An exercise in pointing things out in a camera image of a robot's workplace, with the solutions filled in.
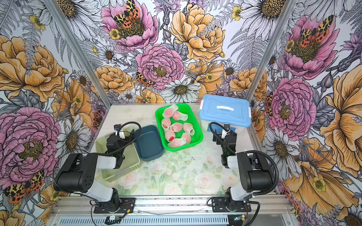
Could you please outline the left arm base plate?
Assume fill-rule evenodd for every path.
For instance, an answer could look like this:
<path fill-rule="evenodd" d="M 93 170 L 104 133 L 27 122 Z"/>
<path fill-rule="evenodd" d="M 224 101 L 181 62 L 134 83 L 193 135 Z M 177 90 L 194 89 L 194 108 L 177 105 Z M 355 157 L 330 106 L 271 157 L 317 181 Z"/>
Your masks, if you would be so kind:
<path fill-rule="evenodd" d="M 95 214 L 133 213 L 136 198 L 120 197 L 118 201 L 100 202 L 96 204 Z"/>

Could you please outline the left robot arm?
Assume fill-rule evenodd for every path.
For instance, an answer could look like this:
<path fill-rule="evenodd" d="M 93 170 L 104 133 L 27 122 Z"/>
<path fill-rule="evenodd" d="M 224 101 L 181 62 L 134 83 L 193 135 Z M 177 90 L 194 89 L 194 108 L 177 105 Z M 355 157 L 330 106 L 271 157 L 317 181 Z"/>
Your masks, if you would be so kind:
<path fill-rule="evenodd" d="M 68 194 L 80 194 L 95 201 L 102 211 L 117 212 L 121 209 L 118 192 L 95 179 L 99 169 L 118 169 L 125 160 L 124 150 L 138 139 L 135 131 L 121 138 L 120 131 L 107 138 L 105 153 L 70 154 L 54 179 L 54 189 Z"/>

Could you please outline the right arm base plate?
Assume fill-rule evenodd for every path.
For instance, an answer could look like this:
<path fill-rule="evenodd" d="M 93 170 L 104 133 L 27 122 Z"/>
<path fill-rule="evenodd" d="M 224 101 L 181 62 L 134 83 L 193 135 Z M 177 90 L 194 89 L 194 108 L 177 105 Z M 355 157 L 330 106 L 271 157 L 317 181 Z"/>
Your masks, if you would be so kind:
<path fill-rule="evenodd" d="M 211 197 L 207 201 L 213 212 L 251 212 L 251 206 L 242 201 L 227 201 L 225 197 Z"/>

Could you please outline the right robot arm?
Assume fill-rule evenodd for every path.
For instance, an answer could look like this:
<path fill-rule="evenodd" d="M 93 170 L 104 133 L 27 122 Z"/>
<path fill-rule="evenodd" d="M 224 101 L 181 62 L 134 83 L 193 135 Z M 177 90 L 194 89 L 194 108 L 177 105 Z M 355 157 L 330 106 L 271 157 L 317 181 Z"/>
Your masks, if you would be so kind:
<path fill-rule="evenodd" d="M 229 124 L 211 122 L 209 129 L 213 141 L 222 149 L 222 166 L 239 172 L 239 182 L 228 187 L 223 198 L 212 197 L 209 206 L 213 212 L 249 212 L 250 199 L 266 195 L 277 186 L 277 164 L 262 151 L 237 152 L 237 134 Z"/>

